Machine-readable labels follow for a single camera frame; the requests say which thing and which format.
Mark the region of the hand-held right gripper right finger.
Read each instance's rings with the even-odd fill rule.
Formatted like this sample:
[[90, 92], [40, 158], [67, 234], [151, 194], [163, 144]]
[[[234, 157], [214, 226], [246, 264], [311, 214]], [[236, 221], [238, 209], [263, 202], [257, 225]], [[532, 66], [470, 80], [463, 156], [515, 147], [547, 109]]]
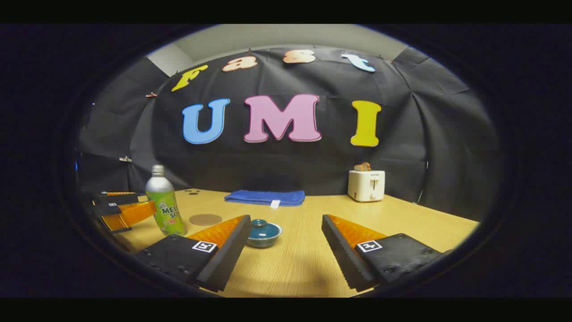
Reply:
[[408, 280], [451, 253], [404, 233], [385, 236], [329, 214], [323, 215], [321, 226], [348, 286], [358, 292]]

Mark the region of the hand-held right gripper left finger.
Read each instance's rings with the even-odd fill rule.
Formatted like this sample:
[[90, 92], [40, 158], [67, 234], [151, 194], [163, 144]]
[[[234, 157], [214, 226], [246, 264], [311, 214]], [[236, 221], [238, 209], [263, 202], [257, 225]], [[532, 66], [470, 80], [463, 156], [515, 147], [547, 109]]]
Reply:
[[251, 217], [238, 216], [188, 237], [164, 237], [135, 253], [134, 258], [180, 283], [223, 291], [251, 229]]

